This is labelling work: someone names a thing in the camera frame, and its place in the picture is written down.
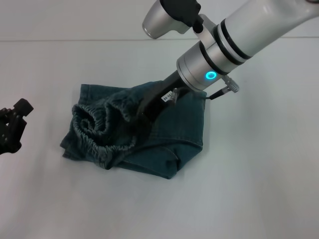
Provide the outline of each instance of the folded jeans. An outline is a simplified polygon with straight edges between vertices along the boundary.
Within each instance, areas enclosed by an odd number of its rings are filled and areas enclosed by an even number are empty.
[[[158,82],[130,89],[82,85],[64,157],[110,169],[121,167],[170,179],[201,152],[205,92],[188,93],[152,124],[147,140],[127,133],[144,93]]]

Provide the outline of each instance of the label tag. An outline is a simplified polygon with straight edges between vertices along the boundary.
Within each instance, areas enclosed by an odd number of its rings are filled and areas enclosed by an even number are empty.
[[[163,97],[161,97],[161,99],[162,99],[164,102],[167,102],[167,101],[170,100],[171,94],[172,94],[172,92],[169,91],[167,94],[165,94]]]

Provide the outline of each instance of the black metal bracket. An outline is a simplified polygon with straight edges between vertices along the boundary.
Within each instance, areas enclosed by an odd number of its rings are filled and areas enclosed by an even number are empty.
[[[25,99],[19,100],[13,107],[13,110],[0,110],[0,154],[19,151],[20,139],[26,126],[23,117],[33,111],[33,107]]]
[[[203,31],[204,20],[198,15],[201,5],[196,0],[160,0],[171,18],[192,27],[196,33]]]

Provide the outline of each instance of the blue led ring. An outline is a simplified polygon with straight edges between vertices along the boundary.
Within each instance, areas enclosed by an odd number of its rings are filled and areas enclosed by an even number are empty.
[[[214,71],[209,71],[206,73],[206,79],[214,80],[217,77],[217,73]]]

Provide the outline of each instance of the white background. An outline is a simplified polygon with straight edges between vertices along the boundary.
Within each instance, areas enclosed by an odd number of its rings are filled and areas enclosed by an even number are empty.
[[[221,21],[244,0],[203,0]],[[152,0],[1,0],[0,108],[34,111],[0,156],[1,239],[318,239],[319,19],[231,73],[204,149],[171,180],[61,157],[80,85],[165,79],[196,40],[148,40]],[[208,89],[208,93],[223,85]]]

